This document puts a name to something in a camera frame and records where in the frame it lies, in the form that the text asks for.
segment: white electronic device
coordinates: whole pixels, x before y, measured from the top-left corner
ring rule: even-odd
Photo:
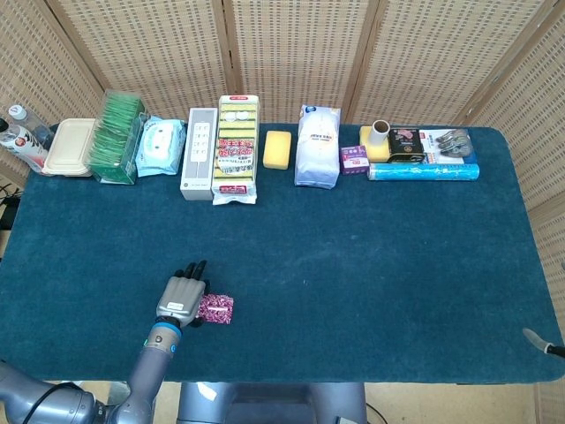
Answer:
[[[212,200],[217,108],[191,108],[180,191],[188,201]]]

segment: yellow sponge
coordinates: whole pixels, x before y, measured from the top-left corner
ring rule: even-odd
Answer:
[[[286,170],[289,168],[289,157],[290,132],[267,131],[263,166],[274,170]]]
[[[369,134],[371,133],[371,126],[364,125],[359,130],[359,144],[365,146],[367,157],[370,163],[385,163],[390,157],[390,150],[388,149],[388,139],[386,143],[381,146],[373,146],[369,142]]]

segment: black box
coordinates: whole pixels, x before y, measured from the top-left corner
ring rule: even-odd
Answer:
[[[388,163],[420,163],[425,158],[417,129],[392,129],[388,133],[390,157]]]

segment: bottle cap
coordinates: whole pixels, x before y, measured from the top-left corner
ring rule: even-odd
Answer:
[[[14,104],[11,108],[8,109],[8,113],[14,119],[21,121],[22,119],[26,119],[27,112],[24,108],[22,108],[19,104]]]

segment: pink snack package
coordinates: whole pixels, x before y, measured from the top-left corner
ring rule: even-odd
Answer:
[[[224,294],[205,294],[196,316],[206,322],[229,324],[232,314],[233,298]]]

